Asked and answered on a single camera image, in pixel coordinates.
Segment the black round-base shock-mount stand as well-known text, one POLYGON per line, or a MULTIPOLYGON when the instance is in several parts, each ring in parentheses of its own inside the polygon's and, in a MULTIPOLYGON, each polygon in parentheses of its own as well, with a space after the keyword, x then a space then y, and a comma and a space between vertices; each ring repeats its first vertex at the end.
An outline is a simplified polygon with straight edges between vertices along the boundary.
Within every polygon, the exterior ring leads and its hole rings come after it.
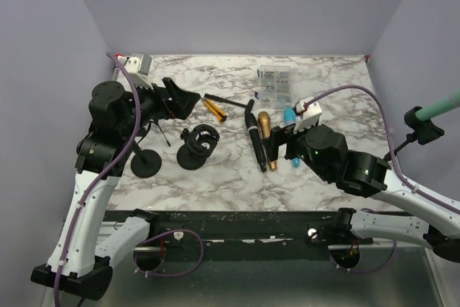
POLYGON ((215 150, 220 134, 207 124, 199 124, 191 131, 184 129, 180 134, 184 144, 179 148, 176 159, 185 170, 201 168, 215 150))

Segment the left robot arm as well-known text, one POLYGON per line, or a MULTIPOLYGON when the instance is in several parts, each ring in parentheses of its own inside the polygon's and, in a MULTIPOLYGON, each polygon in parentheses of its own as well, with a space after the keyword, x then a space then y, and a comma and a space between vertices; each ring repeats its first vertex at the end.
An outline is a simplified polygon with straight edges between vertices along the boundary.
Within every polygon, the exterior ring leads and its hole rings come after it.
POLYGON ((75 187, 57 245, 31 280, 82 299, 97 301, 107 291, 115 267, 139 243, 153 245, 159 238, 154 215, 135 211, 102 244, 98 235, 109 199, 118 186, 132 152, 148 175, 155 175, 161 158, 153 150, 140 150, 137 132, 153 119, 185 120, 200 101, 199 93, 179 88, 171 78, 163 85, 136 87, 128 92, 117 81, 105 81, 92 91, 88 105, 92 122, 77 146, 75 187))

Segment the black clip microphone stand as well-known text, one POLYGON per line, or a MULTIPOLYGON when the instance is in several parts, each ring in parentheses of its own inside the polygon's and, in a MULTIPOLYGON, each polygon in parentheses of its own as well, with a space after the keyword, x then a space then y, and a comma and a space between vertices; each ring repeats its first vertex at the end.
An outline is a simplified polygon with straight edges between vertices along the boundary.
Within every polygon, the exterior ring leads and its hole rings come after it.
POLYGON ((151 178, 156 175, 162 167, 162 158, 154 150, 141 149, 139 143, 147 136, 150 132, 152 123, 147 125, 147 128, 142 128, 141 139, 132 144, 134 156, 132 158, 130 168, 135 176, 138 178, 151 178))

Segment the black tripod shock-mount stand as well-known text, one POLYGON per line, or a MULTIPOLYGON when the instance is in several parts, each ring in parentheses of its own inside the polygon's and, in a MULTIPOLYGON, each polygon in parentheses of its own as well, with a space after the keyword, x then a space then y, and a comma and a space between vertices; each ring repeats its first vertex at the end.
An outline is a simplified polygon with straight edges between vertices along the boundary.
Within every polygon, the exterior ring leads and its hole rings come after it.
POLYGON ((166 137, 164 131, 162 130, 162 127, 159 124, 159 120, 158 119, 153 119, 153 120, 151 120, 151 122, 159 129, 160 133, 162 134, 162 136, 164 137, 164 139, 166 141, 167 146, 171 147, 170 141, 166 137))

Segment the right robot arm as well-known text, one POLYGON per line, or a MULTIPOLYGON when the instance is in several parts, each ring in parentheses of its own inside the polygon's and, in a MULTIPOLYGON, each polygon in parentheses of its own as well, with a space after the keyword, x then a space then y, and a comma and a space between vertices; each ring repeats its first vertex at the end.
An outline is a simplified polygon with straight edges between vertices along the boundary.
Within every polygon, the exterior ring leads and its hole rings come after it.
POLYGON ((346 138, 319 125, 295 132, 292 125, 275 127, 262 140, 267 156, 276 160, 300 158, 319 178, 353 196, 383 201, 406 216, 350 211, 331 225, 332 238, 341 244, 353 238, 382 238, 417 244, 439 257, 459 261, 459 202, 418 185, 366 152, 349 150, 346 138))

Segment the blue toy microphone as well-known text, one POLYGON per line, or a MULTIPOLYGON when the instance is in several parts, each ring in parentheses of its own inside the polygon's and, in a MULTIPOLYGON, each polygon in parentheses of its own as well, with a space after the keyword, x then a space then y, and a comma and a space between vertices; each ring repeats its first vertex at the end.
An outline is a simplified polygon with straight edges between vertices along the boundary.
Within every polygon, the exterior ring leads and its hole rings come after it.
MULTIPOLYGON (((293 109, 286 108, 283 111, 283 122, 285 126, 296 123, 296 115, 293 109)), ((300 159, 295 157, 291 160, 292 166, 298 168, 300 166, 300 159)))

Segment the gold microphone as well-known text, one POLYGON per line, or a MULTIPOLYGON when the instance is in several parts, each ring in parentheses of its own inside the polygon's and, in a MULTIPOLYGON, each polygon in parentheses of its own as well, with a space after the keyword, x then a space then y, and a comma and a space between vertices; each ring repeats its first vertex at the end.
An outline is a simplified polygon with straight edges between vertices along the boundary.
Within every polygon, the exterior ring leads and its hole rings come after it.
POLYGON ((276 171, 277 170, 277 161, 276 160, 270 160, 267 154, 267 151, 265 149, 265 142, 264 140, 270 136, 271 133, 271 120, 270 120, 270 115, 266 111, 261 111, 258 113, 258 123, 259 123, 259 128, 261 131, 262 135, 262 147, 264 149, 264 152, 266 154, 267 162, 269 163, 269 167, 271 171, 276 171))

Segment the green microphone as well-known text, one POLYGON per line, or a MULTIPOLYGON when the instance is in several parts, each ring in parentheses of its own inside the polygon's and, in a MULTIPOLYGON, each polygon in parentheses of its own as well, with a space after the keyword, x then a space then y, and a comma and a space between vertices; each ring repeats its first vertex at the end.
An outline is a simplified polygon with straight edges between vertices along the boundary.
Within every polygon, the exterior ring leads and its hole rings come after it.
POLYGON ((460 104, 460 90, 453 91, 448 97, 443 98, 429 106, 425 106, 415 112, 415 117, 424 122, 431 120, 434 117, 445 114, 456 108, 460 104))

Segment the black microphone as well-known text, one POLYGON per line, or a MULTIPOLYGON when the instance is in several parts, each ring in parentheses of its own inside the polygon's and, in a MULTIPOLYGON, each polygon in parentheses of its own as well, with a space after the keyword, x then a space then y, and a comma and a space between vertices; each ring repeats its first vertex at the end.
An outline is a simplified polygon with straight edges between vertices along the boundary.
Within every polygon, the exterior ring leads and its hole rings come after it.
POLYGON ((250 140, 252 142, 252 147, 254 150, 254 154, 257 160, 257 163, 260 167, 262 172, 267 171, 267 160, 265 157, 265 152, 262 146, 262 140, 259 135, 259 129, 257 126, 257 121, 255 116, 250 111, 244 112, 244 121, 249 133, 250 140))

